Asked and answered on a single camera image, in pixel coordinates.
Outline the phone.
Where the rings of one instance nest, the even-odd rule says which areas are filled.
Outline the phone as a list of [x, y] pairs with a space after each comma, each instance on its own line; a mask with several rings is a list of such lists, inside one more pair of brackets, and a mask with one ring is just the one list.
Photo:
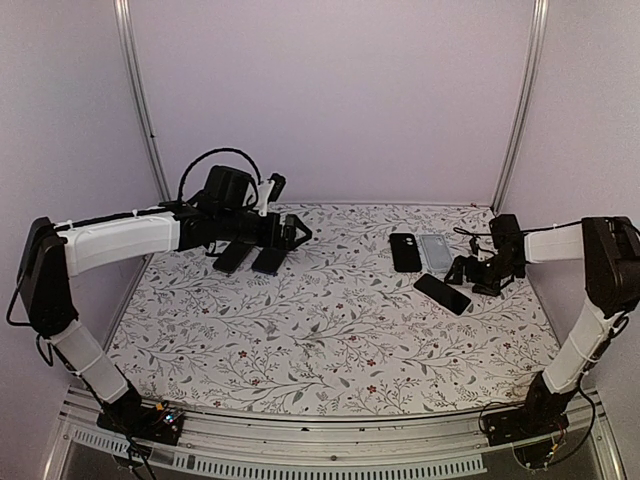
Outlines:
[[450, 269], [453, 257], [446, 238], [442, 234], [422, 234], [419, 236], [419, 243], [430, 271], [446, 273]]

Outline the black smartphone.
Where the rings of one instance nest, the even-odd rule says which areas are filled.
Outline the black smartphone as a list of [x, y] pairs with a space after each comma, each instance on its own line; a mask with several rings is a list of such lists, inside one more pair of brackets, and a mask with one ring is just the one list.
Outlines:
[[462, 315], [471, 305], [471, 299], [431, 274], [422, 275], [413, 287], [439, 306], [455, 315]]

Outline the blue smartphone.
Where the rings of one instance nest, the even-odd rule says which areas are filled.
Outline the blue smartphone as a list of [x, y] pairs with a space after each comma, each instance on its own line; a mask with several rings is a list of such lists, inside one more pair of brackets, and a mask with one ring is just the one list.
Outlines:
[[254, 272], [275, 276], [287, 256], [286, 250], [264, 248], [251, 265]]

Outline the black phone case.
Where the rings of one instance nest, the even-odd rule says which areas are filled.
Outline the black phone case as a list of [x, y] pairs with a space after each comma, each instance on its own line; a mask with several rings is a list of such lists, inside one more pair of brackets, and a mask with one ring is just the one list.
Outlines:
[[389, 235], [393, 268], [398, 273], [417, 273], [422, 270], [417, 241], [411, 233]]

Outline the purple smartphone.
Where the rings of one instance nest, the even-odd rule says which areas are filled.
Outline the purple smartphone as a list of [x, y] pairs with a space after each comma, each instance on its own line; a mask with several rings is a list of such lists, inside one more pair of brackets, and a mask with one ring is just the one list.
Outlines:
[[225, 274], [234, 273], [254, 248], [252, 244], [242, 242], [229, 243], [214, 261], [213, 268]]

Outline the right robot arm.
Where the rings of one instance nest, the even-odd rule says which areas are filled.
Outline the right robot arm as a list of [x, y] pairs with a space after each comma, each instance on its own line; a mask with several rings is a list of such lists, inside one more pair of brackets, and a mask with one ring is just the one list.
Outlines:
[[[445, 283], [468, 283], [475, 293], [496, 297], [533, 269], [535, 285], [570, 291], [577, 318], [564, 324], [567, 333], [558, 354], [534, 377], [517, 415], [521, 432], [537, 436], [565, 411], [583, 377], [639, 305], [639, 231], [625, 216], [587, 216], [523, 229], [515, 215], [500, 214], [489, 222], [492, 254], [481, 253], [478, 233], [456, 231], [469, 237], [471, 252], [454, 259]], [[563, 274], [553, 283], [543, 281], [543, 274], [561, 268], [577, 277]]]

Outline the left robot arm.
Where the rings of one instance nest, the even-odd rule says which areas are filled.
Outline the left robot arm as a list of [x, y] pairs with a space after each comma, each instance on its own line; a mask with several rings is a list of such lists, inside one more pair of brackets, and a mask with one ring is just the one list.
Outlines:
[[35, 331], [42, 358], [50, 363], [59, 357], [105, 414], [126, 433], [141, 433], [149, 423], [141, 396], [80, 322], [70, 278], [134, 257], [208, 248], [219, 241], [260, 248], [254, 266], [273, 274], [288, 252], [313, 236], [296, 215], [269, 211], [285, 184], [277, 173], [264, 179], [258, 170], [215, 165], [191, 198], [179, 193], [150, 209], [78, 222], [34, 220], [11, 300], [23, 304], [23, 324]]

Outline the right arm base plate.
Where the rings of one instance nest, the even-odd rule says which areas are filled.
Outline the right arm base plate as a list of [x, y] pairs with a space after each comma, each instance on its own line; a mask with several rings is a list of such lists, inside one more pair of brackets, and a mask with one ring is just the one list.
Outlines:
[[482, 412], [479, 428], [490, 446], [512, 445], [516, 461], [529, 470], [548, 468], [569, 427], [566, 414], [529, 419], [522, 408]]

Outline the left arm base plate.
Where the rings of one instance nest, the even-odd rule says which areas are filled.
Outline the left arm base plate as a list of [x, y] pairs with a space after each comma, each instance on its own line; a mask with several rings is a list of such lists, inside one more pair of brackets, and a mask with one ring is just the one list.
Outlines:
[[143, 405], [106, 405], [98, 416], [97, 426], [134, 439], [176, 446], [184, 425], [184, 411], [164, 403]]

